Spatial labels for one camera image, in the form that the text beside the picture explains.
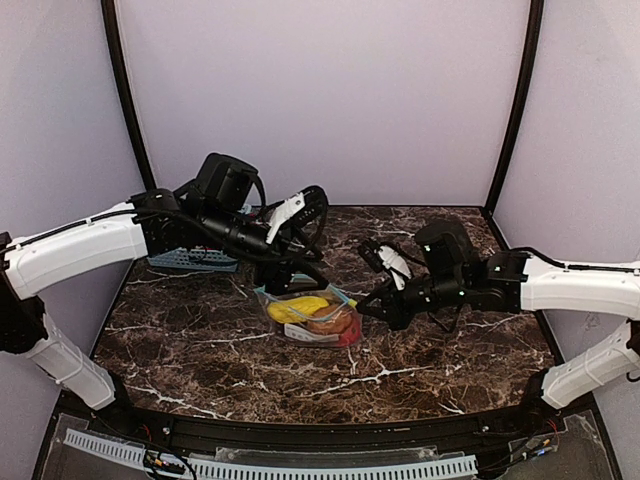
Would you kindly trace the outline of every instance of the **blue plastic basket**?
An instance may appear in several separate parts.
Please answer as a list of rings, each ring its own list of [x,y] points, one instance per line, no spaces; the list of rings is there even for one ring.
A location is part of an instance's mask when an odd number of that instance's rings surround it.
[[[148,261],[152,267],[228,273],[234,273],[238,270],[238,260],[225,255],[219,250],[177,248],[149,258]]]

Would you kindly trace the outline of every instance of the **marble tabletop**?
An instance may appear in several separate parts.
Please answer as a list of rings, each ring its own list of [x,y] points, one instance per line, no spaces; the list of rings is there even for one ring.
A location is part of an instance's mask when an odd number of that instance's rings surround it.
[[[419,255],[412,234],[457,219],[483,255],[498,249],[477,208],[332,207],[321,270],[358,299],[384,279],[356,246],[365,238]],[[138,261],[95,359],[122,376],[143,408],[270,423],[378,423],[517,404],[527,378],[553,365],[530,314],[472,312],[446,334],[425,316],[390,332],[366,317],[348,349],[301,348],[273,334],[253,292],[253,269],[236,274],[152,268]]]

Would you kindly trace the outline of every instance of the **black frame pole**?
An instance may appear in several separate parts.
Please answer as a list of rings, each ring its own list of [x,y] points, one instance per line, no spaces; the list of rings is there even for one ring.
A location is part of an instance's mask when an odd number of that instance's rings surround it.
[[[533,64],[536,59],[536,51],[538,50],[538,38],[540,37],[540,26],[542,25],[542,11],[544,9],[544,0],[531,0],[529,8],[529,22],[527,25],[527,33],[524,40],[524,49],[522,51],[522,61],[520,63],[520,73],[518,74],[518,84],[513,97],[513,105],[511,106],[511,114],[509,115],[509,123],[507,131],[504,135],[502,150],[498,158],[498,165],[493,175],[485,209],[490,215],[498,205],[498,199],[507,177],[511,156],[518,138],[520,123],[522,122],[522,114],[527,103],[527,94],[529,93],[529,84],[533,74]]]
[[[113,67],[113,76],[116,80],[116,87],[120,97],[120,106],[124,115],[124,121],[127,124],[129,139],[133,147],[133,153],[136,157],[138,170],[147,190],[157,188],[156,180],[151,171],[151,164],[147,150],[142,140],[142,132],[140,123],[136,115],[136,109],[133,104],[133,96],[131,95],[131,86],[129,85],[129,77],[124,63],[124,54],[122,52],[122,43],[120,42],[120,30],[118,29],[118,16],[114,0],[102,0],[102,18],[104,20],[104,30],[107,36],[107,45],[109,46],[109,56],[111,57],[111,66]]]

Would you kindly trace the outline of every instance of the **white cable tray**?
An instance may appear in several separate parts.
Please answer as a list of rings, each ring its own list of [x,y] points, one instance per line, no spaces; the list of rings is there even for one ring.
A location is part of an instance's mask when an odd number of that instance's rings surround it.
[[[120,465],[150,471],[142,464],[144,448],[136,445],[119,443],[70,428],[67,429],[64,443]],[[163,455],[162,458],[172,463],[180,463],[171,455]],[[186,460],[198,474],[199,480],[444,480],[478,473],[475,455],[365,468],[280,468],[233,465],[193,458]],[[162,472],[162,475],[192,478],[188,470],[182,475],[165,472]]]

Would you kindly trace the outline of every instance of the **white wall panel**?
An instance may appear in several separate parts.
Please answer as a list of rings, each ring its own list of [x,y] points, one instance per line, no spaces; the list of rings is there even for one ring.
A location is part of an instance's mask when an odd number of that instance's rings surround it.
[[[120,0],[160,185],[212,151],[255,164],[271,199],[483,204],[529,2]]]
[[[512,246],[556,258],[623,262],[640,251],[640,5],[547,2],[531,91],[496,218]],[[619,317],[549,312],[568,358]],[[640,390],[596,398],[624,478],[640,472]]]

